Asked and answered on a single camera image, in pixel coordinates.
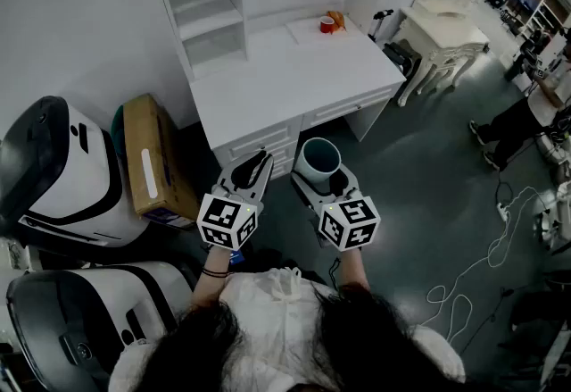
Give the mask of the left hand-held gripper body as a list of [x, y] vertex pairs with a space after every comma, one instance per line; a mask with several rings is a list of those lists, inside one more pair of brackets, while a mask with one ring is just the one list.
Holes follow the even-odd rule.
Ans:
[[258, 228], [267, 184], [252, 188], [212, 186], [203, 198], [197, 220], [203, 241], [228, 250], [239, 250]]

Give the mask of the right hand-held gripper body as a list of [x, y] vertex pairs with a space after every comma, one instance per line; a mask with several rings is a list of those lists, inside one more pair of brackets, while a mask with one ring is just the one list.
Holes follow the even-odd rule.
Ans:
[[320, 204], [318, 234], [338, 251], [349, 251], [374, 241], [380, 215], [370, 196], [361, 193], [348, 199]]

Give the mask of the pale blue cup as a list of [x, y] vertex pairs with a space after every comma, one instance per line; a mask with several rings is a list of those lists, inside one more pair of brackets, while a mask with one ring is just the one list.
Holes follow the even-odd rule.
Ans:
[[310, 138], [302, 145], [294, 171], [316, 184], [333, 175], [341, 162], [341, 154], [332, 142], [324, 138]]

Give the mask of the person's right forearm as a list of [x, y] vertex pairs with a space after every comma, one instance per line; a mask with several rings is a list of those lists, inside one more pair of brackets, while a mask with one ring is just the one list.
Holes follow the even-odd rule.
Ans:
[[341, 287], [361, 286], [367, 291], [370, 290], [359, 248], [345, 250], [340, 253], [338, 284]]

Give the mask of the white black robot base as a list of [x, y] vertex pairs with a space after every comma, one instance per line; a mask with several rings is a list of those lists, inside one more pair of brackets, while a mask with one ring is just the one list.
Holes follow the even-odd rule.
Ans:
[[105, 247], [149, 226], [110, 133], [59, 96], [38, 99], [0, 139], [0, 233], [18, 224]]
[[186, 263], [33, 271], [8, 285], [7, 311], [47, 392], [106, 392], [127, 348], [178, 326], [196, 281]]

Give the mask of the person's left forearm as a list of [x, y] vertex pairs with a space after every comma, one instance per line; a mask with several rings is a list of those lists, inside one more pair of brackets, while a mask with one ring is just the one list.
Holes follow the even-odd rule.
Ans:
[[[219, 246], [213, 246], [208, 253], [203, 268], [210, 271], [228, 271], [231, 251]], [[196, 283], [191, 299], [191, 309], [205, 307], [219, 300], [226, 286], [225, 279], [216, 279], [202, 273]]]

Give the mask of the white desk with hutch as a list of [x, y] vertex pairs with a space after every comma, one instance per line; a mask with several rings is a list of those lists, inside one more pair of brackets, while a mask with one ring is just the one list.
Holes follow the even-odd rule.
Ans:
[[332, 34], [315, 18], [256, 32], [250, 60], [192, 83], [220, 166], [264, 149], [274, 153], [280, 177], [292, 169], [302, 131], [386, 106], [404, 76], [365, 30], [344, 23]]

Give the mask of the brown cardboard box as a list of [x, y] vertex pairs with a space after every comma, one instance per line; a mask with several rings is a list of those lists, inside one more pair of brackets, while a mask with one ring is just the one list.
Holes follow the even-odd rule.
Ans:
[[191, 229], [200, 204], [173, 120], [151, 95], [144, 94], [123, 105], [123, 124], [135, 211], [168, 227]]

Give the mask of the white shirt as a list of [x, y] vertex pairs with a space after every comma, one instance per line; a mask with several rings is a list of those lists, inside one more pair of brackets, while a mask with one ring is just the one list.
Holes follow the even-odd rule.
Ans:
[[219, 300], [127, 348], [109, 392], [463, 392], [459, 355], [361, 286], [296, 268], [227, 277]]

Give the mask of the teal round object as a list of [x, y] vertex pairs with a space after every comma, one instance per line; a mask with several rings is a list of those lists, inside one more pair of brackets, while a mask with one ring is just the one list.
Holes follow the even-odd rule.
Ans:
[[126, 153], [126, 144], [125, 144], [125, 131], [124, 131], [124, 108], [121, 105], [112, 119], [112, 126], [111, 126], [111, 137], [112, 143], [115, 149], [116, 154], [121, 159], [125, 159], [127, 156]]

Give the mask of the black suitcase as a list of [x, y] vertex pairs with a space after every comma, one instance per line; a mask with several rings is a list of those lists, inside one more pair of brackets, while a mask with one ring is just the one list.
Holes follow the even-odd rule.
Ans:
[[419, 54], [395, 42], [385, 43], [383, 53], [401, 71], [406, 79], [410, 79], [417, 72], [421, 62]]

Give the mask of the cream dressing table with mirror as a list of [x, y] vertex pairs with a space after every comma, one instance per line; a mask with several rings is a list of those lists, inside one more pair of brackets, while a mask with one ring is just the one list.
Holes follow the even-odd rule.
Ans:
[[489, 44], [489, 38], [470, 16], [471, 0], [414, 0], [404, 7], [396, 43], [406, 43], [418, 55], [419, 65], [398, 98], [400, 107], [409, 96], [426, 87], [456, 88]]

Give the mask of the white metal equipment stand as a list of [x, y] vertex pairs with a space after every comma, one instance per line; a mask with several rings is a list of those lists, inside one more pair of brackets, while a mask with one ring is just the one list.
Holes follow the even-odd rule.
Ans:
[[571, 135], [541, 134], [536, 144], [553, 184], [536, 202], [539, 241], [552, 255], [563, 254], [571, 251]]

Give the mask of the black bag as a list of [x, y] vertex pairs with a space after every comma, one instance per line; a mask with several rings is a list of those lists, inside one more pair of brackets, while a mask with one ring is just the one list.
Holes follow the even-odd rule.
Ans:
[[539, 392], [571, 388], [571, 270], [543, 274], [544, 289], [521, 296], [502, 347], [519, 358], [517, 374], [537, 378]]

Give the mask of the white shelving rack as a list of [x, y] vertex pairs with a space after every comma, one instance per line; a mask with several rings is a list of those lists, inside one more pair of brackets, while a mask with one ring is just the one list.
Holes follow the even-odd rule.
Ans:
[[519, 28], [518, 35], [529, 38], [536, 30], [554, 36], [562, 28], [563, 24], [558, 16], [551, 10], [545, 0], [540, 0], [539, 4], [532, 10], [529, 18], [523, 26]]

